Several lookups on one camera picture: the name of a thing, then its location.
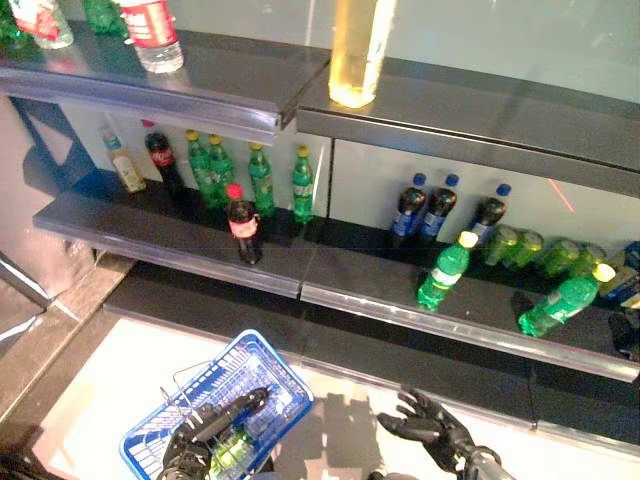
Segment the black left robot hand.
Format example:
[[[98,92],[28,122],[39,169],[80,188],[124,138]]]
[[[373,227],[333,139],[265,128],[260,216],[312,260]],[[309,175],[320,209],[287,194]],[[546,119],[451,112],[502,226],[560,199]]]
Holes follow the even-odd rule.
[[[233,408],[205,403],[173,432],[158,479],[204,479],[210,471],[212,440],[233,422]]]

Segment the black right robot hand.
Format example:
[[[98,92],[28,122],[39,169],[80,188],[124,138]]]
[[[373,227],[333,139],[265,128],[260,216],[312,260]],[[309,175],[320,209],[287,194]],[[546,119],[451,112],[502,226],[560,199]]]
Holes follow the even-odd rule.
[[[379,413],[379,424],[399,438],[416,441],[448,473],[456,473],[462,459],[467,459],[475,443],[467,428],[439,402],[408,385],[403,385],[397,398],[402,402],[396,410],[400,417]]]

